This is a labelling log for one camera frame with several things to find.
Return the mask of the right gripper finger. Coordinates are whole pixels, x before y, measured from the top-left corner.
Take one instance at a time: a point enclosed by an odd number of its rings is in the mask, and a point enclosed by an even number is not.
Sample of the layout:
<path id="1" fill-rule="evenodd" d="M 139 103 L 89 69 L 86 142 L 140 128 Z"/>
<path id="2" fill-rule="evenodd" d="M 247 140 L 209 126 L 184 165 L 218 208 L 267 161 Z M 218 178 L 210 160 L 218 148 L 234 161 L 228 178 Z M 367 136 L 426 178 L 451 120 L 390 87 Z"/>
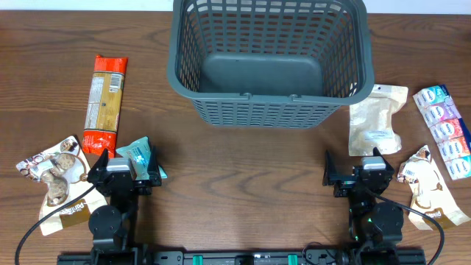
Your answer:
<path id="1" fill-rule="evenodd" d="M 323 186 L 333 186 L 338 179 L 336 167 L 328 151 L 325 151 L 325 170 L 322 178 Z"/>
<path id="2" fill-rule="evenodd" d="M 374 169 L 373 172 L 375 173 L 375 175 L 379 176 L 386 184 L 389 184 L 394 174 L 393 167 L 383 157 L 377 147 L 374 147 L 372 151 L 375 157 L 380 158 L 382 160 L 382 163 L 377 169 Z"/>

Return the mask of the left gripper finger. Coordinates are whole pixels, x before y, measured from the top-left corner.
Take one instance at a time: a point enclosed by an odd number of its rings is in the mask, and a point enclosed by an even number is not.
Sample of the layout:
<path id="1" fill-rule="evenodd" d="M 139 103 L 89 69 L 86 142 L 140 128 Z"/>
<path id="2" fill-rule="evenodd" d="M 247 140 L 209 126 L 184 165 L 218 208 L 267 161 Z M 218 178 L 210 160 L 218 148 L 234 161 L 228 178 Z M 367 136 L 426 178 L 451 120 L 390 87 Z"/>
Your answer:
<path id="1" fill-rule="evenodd" d="M 147 173 L 150 180 L 162 180 L 159 163 L 157 161 L 157 149 L 152 147 L 149 164 L 147 166 Z"/>
<path id="2" fill-rule="evenodd" d="M 106 167 L 109 162 L 108 150 L 105 149 L 100 155 L 97 162 L 91 167 L 88 172 L 88 182 L 92 184 L 102 184 L 106 178 Z"/>

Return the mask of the teal snack packet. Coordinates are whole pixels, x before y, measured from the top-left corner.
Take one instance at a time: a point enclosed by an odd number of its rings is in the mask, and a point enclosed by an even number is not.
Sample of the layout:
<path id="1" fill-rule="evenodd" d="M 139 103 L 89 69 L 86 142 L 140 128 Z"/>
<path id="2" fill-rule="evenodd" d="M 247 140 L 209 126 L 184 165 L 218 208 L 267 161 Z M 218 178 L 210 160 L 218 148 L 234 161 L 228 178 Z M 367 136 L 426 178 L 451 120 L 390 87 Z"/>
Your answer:
<path id="1" fill-rule="evenodd" d="M 136 180 L 149 179 L 147 168 L 151 152 L 149 138 L 147 136 L 139 138 L 138 140 L 133 141 L 130 145 L 120 147 L 116 150 L 117 154 L 123 158 L 129 158 L 131 160 L 136 172 Z"/>

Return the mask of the small white brown food bag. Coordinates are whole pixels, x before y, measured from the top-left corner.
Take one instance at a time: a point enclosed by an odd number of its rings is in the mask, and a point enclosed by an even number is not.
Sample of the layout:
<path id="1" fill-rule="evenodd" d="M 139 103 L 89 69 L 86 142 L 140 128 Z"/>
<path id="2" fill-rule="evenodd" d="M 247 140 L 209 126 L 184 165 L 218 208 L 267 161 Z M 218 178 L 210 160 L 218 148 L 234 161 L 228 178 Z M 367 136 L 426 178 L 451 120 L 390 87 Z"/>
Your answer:
<path id="1" fill-rule="evenodd" d="M 457 206 L 428 146 L 424 145 L 400 164 L 397 181 L 407 183 L 412 191 L 410 208 L 424 214 L 408 215 L 409 220 L 418 229 L 436 229 L 428 218 L 438 222 L 444 229 L 459 226 L 470 220 Z"/>

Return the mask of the beige kraft pouch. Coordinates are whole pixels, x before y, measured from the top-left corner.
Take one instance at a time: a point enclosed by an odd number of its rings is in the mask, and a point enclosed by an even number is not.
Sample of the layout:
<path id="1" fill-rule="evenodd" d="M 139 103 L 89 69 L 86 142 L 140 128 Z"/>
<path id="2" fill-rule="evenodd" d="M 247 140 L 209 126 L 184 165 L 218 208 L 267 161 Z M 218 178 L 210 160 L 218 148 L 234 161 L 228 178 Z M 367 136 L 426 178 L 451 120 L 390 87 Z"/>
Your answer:
<path id="1" fill-rule="evenodd" d="M 404 106 L 407 96 L 407 87 L 376 84 L 365 100 L 350 106 L 350 156 L 372 156 L 374 148 L 382 155 L 402 149 L 392 116 Z"/>

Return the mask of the orange spaghetti packet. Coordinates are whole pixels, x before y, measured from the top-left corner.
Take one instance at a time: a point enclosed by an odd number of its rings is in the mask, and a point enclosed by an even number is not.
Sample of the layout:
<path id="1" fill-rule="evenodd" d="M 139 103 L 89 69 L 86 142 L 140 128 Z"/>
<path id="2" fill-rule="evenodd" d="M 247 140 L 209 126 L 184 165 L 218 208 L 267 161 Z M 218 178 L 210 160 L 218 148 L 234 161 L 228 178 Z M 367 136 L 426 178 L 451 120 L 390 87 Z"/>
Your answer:
<path id="1" fill-rule="evenodd" d="M 126 57 L 95 58 L 82 141 L 85 153 L 101 155 L 106 150 L 110 158 L 116 155 L 127 63 Z"/>

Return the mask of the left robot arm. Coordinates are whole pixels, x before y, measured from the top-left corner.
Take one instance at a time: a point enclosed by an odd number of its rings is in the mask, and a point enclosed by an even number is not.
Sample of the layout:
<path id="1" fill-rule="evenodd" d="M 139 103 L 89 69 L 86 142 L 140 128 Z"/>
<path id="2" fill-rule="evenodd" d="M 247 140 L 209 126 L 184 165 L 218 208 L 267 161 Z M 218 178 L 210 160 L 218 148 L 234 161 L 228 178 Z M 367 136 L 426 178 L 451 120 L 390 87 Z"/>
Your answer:
<path id="1" fill-rule="evenodd" d="M 147 180 L 136 177 L 131 160 L 109 158 L 105 150 L 88 173 L 88 182 L 109 203 L 93 211 L 88 221 L 93 234 L 91 263 L 94 265 L 152 264 L 153 257 L 145 244 L 135 242 L 138 199 L 149 196 L 162 185 L 157 150 L 151 151 Z"/>

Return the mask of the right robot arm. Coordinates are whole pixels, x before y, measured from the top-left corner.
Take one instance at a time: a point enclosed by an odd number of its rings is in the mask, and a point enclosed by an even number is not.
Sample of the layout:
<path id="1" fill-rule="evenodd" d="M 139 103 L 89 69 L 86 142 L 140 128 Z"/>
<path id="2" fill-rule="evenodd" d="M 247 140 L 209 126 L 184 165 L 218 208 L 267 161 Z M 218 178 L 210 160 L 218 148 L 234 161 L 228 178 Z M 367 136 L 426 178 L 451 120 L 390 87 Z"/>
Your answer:
<path id="1" fill-rule="evenodd" d="M 396 244 L 403 238 L 403 210 L 376 201 L 393 174 L 394 169 L 377 148 L 372 156 L 362 158 L 351 174 L 339 173 L 330 153 L 325 153 L 322 185 L 332 186 L 335 197 L 348 199 L 349 234 L 355 241 L 336 252 L 336 264 L 399 264 Z"/>

